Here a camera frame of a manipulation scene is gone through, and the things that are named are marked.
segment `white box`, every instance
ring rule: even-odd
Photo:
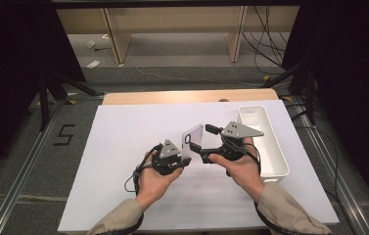
[[[240,123],[264,133],[254,139],[260,152],[263,181],[277,182],[289,174],[289,167],[273,132],[269,117],[262,106],[243,106],[239,108]]]

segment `right hand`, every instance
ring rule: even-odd
[[[252,144],[254,141],[252,138],[246,138],[244,142]],[[248,145],[248,151],[254,156],[257,156],[257,152],[253,146]],[[237,161],[228,161],[217,154],[211,154],[208,158],[213,163],[226,168],[233,180],[241,186],[255,202],[259,202],[264,185],[260,179],[258,166],[250,156],[244,155]]]

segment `left hand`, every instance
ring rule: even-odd
[[[147,162],[151,161],[156,153],[157,151],[154,151]],[[168,186],[180,176],[183,170],[184,168],[180,167],[169,175],[161,175],[152,167],[142,170],[139,178],[139,192],[135,199],[141,206],[142,212],[164,195]]]

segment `white container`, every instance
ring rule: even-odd
[[[244,106],[239,108],[239,122],[260,130],[261,137],[254,138],[254,145],[260,152],[261,174],[263,181],[278,182],[289,174],[289,167],[273,132],[266,110],[262,106]]]

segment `floor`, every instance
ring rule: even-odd
[[[281,49],[289,33],[282,35],[271,34]],[[256,46],[252,36],[259,39],[261,34],[247,34]],[[105,92],[255,88],[268,76],[274,77],[273,73],[283,71],[267,59],[255,56],[254,49],[244,38],[238,62],[230,63],[221,33],[134,34],[123,65],[114,62],[111,50],[106,49],[110,47],[109,40],[103,35],[69,35],[69,40],[87,84]],[[93,48],[86,47],[89,40],[96,43]],[[279,57],[271,48],[260,46],[259,50],[272,60]],[[88,69],[86,66],[95,60],[101,64]],[[288,95],[289,81],[281,82],[274,89],[284,97],[287,110],[294,117],[302,111],[302,106],[295,104],[302,103],[303,99]],[[53,121],[47,134],[39,132],[40,108],[35,98],[29,115],[8,147],[8,156],[0,159],[0,210],[3,212],[0,213],[3,215],[0,234],[59,234],[57,227],[71,184],[94,114],[102,103],[102,97],[90,97],[70,86],[66,89],[71,96],[64,104],[54,102],[49,96]],[[334,174],[330,170],[337,165],[339,195],[350,195],[339,202],[328,196],[340,219],[339,224],[329,227],[335,234],[369,234],[369,188],[349,159],[318,99],[315,118],[317,130],[309,128],[305,116],[293,119],[302,144],[329,194],[335,192]],[[59,137],[63,127],[70,131],[72,138],[68,145],[60,146],[59,143],[68,141],[68,138]],[[15,203],[2,210],[3,201],[9,199],[14,199]],[[355,207],[343,211],[340,203],[345,208],[347,205]],[[359,210],[359,215],[353,215],[355,209]]]

